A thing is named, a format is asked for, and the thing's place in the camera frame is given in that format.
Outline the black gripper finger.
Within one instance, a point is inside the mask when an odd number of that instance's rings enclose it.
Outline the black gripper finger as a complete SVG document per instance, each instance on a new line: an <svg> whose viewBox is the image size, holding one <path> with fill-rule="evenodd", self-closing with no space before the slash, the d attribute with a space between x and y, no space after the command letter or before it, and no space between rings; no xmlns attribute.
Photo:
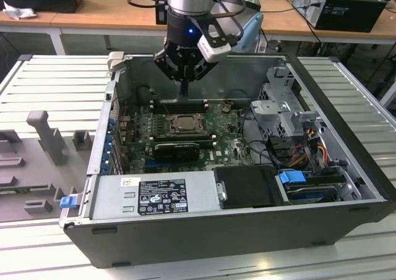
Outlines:
<svg viewBox="0 0 396 280"><path fill-rule="evenodd" d="M163 49L154 55L153 59L155 65L170 79L179 82L179 97L185 97L184 85L184 67L174 65L172 60L167 56L166 51Z"/></svg>
<svg viewBox="0 0 396 280"><path fill-rule="evenodd" d="M198 65L186 66L184 71L184 97L188 97L189 84L193 81L202 79L207 75L218 63L208 63L204 59Z"/></svg>

